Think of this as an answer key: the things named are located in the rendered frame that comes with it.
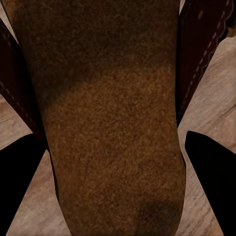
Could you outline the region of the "sandal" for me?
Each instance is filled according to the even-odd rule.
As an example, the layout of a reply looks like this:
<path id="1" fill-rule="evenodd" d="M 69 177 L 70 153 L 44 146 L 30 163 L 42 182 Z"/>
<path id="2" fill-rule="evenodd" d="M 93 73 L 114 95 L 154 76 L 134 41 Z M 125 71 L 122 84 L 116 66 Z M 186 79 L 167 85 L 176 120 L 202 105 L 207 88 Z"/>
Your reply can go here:
<path id="1" fill-rule="evenodd" d="M 0 94 L 48 150 L 71 236 L 175 236 L 177 129 L 236 0 L 0 2 Z"/>

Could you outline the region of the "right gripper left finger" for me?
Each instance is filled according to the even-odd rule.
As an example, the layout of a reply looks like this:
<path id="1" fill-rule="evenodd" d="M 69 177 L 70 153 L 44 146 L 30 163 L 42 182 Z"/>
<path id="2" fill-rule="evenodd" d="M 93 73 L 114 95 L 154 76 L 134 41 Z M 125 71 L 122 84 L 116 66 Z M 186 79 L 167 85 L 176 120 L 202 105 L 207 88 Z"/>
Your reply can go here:
<path id="1" fill-rule="evenodd" d="M 0 150 L 0 236 L 5 236 L 45 152 L 34 135 Z"/>

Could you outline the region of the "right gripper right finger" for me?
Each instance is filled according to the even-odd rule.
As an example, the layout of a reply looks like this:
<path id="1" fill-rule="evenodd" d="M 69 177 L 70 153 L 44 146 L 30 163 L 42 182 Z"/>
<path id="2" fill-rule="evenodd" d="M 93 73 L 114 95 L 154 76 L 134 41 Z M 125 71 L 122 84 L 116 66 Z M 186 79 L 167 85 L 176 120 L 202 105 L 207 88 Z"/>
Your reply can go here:
<path id="1" fill-rule="evenodd" d="M 236 154 L 193 131 L 185 149 L 224 236 L 236 236 Z"/>

